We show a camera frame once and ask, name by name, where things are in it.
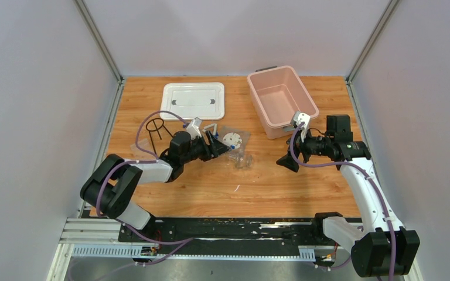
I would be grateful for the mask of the glass flask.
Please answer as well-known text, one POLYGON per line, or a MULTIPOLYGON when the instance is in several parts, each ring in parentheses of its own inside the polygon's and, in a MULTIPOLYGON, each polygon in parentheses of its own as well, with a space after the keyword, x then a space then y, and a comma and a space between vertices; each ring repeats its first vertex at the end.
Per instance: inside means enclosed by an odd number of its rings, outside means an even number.
POLYGON ((253 156, 249 153, 237 152, 230 155, 236 169, 249 169, 253 165, 253 156))

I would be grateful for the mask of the white clay triangle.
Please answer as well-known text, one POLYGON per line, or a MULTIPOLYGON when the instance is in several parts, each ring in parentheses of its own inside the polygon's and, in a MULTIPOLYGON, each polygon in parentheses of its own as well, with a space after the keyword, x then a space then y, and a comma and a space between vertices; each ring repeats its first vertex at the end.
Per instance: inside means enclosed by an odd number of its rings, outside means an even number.
POLYGON ((215 139, 217 139, 219 137, 219 134, 217 133, 217 127, 218 127, 218 125, 216 123, 212 123, 210 125, 205 126, 202 129, 202 132, 203 133, 209 132, 211 134, 211 136, 213 136, 215 139))

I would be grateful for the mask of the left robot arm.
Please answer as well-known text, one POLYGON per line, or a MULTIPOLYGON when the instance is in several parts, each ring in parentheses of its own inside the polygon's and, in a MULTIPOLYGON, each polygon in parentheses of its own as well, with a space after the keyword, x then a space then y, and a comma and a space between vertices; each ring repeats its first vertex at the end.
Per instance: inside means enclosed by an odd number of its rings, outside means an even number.
POLYGON ((102 215, 130 225, 140 241, 148 242, 156 234, 155 217, 132 201, 137 185, 173 182, 183 173, 185 164, 196 159, 206 162, 230 149, 210 132, 192 137, 180 131, 157 160, 125 160, 116 154, 108 155, 83 184, 80 198, 102 215))

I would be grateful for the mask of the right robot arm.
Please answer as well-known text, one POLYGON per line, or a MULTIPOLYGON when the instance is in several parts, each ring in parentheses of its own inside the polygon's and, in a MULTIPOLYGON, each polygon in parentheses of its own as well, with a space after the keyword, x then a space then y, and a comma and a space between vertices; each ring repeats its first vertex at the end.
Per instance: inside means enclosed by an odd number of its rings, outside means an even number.
POLYGON ((396 217, 376 177, 367 145, 353 139, 350 116, 328 115, 326 131, 319 136, 311 134, 310 121, 308 114, 294 113, 288 151, 277 164, 297 172, 301 166, 311 167, 311 156, 328 157, 330 162, 322 166, 334 166, 341 172, 363 223, 359 229, 337 212, 317 213, 312 220, 312 239, 322 245, 331 240, 347 250, 360 277, 391 280, 409 274, 420 238, 396 217))

